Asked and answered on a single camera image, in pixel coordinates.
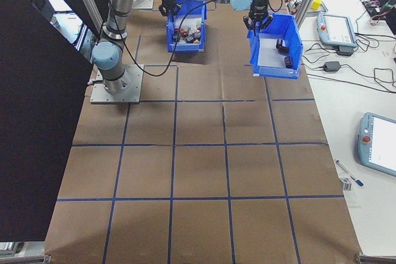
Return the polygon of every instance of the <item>blue tape grid line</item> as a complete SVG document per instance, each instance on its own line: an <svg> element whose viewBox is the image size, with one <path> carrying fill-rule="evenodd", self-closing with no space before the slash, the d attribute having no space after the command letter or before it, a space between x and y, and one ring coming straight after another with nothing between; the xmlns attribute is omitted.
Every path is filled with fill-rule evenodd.
<svg viewBox="0 0 396 264"><path fill-rule="evenodd" d="M128 110L127 110L127 113L126 113L125 125L124 125L123 142L121 144L121 151L119 153L118 168L117 168L117 175L116 175L116 183L114 185L114 194L113 194L112 203L111 203L111 211L110 211L109 224L108 224L107 235L106 235L106 243L105 243L105 248L103 249L102 264L106 263L106 258L107 258L107 250L108 250L108 246L109 246L111 224L113 222L113 214L114 214L114 206L116 204L119 173L121 172L121 164L123 162L124 144L125 144L126 131L127 131L127 127L128 127L128 119L129 119L130 111L131 111L131 104L129 103L128 104Z"/></svg>
<svg viewBox="0 0 396 264"><path fill-rule="evenodd" d="M86 143L73 145L74 148L81 147L238 147L246 145L328 145L325 142L247 142L247 143L185 143L175 145L159 145L156 143Z"/></svg>
<svg viewBox="0 0 396 264"><path fill-rule="evenodd" d="M176 159L176 124L178 116L178 88L179 88L179 68L176 68L176 91L174 98L174 118L173 118L173 148L172 148L172 171L171 171L171 193L170 193L170 207L169 207L169 233L168 233L168 264L171 264L171 252L172 252L172 224L173 224L173 185L174 185L174 163Z"/></svg>
<svg viewBox="0 0 396 264"><path fill-rule="evenodd" d="M235 245L234 245L233 212L232 212L232 206L231 206L230 170L228 168L228 148L227 148L227 136L226 136L226 125L225 125L225 108L224 108L224 106L222 106L222 116L223 116L225 171L226 171L226 178L227 178L228 219L230 221L231 257L232 257L233 264L235 264L236 263L236 259L235 259Z"/></svg>
<svg viewBox="0 0 396 264"><path fill-rule="evenodd" d="M269 89L268 89L267 79L264 78L264 80L265 80L265 91L267 92L268 105L269 105L269 110L270 110L270 115L271 115L273 136L275 137L275 144L277 146L277 153L278 153L280 172L281 172L281 175L282 175L283 189L285 191L285 200L286 200L286 205L287 205L287 210L288 210L288 215L289 215L291 235L293 236L293 242L294 242L294 245L295 245L297 262L298 262L298 264L301 264L301 259L300 259L300 256L299 256L299 250L298 250L298 244L297 244L295 226L294 226L294 222L293 222L293 217L291 215L291 208L290 208L289 196L288 196L288 192L287 192L285 172L283 170L282 157L280 156L280 149L279 149L279 143L278 143L278 137L277 137L277 130L276 130L276 127L275 127L275 119L273 117L270 93L269 93Z"/></svg>
<svg viewBox="0 0 396 264"><path fill-rule="evenodd" d="M332 199L344 198L344 195L292 195L289 199ZM200 201L200 200L274 200L286 199L286 196L231 196L231 197L118 197L118 198L58 198L57 202L97 202L97 201Z"/></svg>

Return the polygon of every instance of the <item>screen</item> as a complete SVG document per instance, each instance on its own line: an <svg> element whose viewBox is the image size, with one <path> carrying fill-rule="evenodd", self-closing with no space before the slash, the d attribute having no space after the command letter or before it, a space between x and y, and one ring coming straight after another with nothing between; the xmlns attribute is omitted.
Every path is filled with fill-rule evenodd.
<svg viewBox="0 0 396 264"><path fill-rule="evenodd" d="M396 171L396 123L372 117L372 144L369 161Z"/></svg>
<svg viewBox="0 0 396 264"><path fill-rule="evenodd" d="M325 15L327 33L329 40L337 43L352 43L350 35L348 19L344 17L336 17L332 15Z"/></svg>

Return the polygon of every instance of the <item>brown cardboard floor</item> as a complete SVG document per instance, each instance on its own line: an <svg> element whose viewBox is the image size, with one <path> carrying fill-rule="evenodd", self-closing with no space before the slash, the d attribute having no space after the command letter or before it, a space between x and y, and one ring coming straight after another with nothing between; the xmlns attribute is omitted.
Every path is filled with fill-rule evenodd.
<svg viewBox="0 0 396 264"><path fill-rule="evenodd" d="M144 75L140 105L91 105L87 90L45 242L54 263L355 262L306 74L253 77L244 14L211 4L205 52ZM163 70L158 11L133 12L127 42Z"/></svg>

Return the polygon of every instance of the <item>electronic device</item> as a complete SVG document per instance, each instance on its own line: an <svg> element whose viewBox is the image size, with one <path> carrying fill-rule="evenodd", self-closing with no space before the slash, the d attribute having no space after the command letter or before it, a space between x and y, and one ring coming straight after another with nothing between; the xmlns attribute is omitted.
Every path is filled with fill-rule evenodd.
<svg viewBox="0 0 396 264"><path fill-rule="evenodd" d="M337 54L351 56L358 46L351 19L342 15L319 13L317 32L324 45L338 46Z"/></svg>
<svg viewBox="0 0 396 264"><path fill-rule="evenodd" d="M396 176L396 121L373 113L360 120L358 154L362 165Z"/></svg>
<svg viewBox="0 0 396 264"><path fill-rule="evenodd" d="M361 3L364 6L364 8L366 9L366 11L370 17L375 17L375 16L381 14L381 7L379 6L379 3L376 3L375 1L361 1ZM373 18L374 21L376 21L378 19L385 20L386 15Z"/></svg>

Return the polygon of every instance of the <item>blue plastic bin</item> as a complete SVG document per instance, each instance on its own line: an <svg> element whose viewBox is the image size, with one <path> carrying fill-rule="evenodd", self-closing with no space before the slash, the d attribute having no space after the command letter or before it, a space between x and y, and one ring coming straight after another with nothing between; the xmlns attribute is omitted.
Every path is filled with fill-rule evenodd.
<svg viewBox="0 0 396 264"><path fill-rule="evenodd" d="M179 11L179 14L176 16L169 15L168 16L168 21L166 23L166 35L167 35L167 40L168 40L168 52L173 52L174 50L174 42L173 42L173 32L175 28L179 28L178 26L176 27L176 21L181 20L191 9L194 7L198 6L199 4L205 3L205 1L201 0L176 0L178 4L181 5L181 9ZM200 43L183 43L178 42L178 45L176 46L176 52L203 52L204 51L204 45L205 45L205 40L206 40L206 31L205 31L205 20L207 18L207 8L206 5L198 7L195 9L190 16L193 17L200 17L201 20L201 30L200 30ZM187 20L183 22L182 28L185 27L184 24L186 23Z"/></svg>
<svg viewBox="0 0 396 264"><path fill-rule="evenodd" d="M260 77L278 77L283 79L298 79L299 66L301 56L303 55L303 44L299 37L298 28L295 17L293 15L272 14L273 20L270 25L254 35L250 30L247 38L250 41L251 60L253 66L253 76ZM262 42L271 42L273 46L260 53L260 36L265 37ZM286 68L284 58L285 56L279 54L275 47L277 39L283 39L283 45L290 48L287 56L292 59L293 66ZM274 60L269 57L277 57L279 62L274 65Z"/></svg>

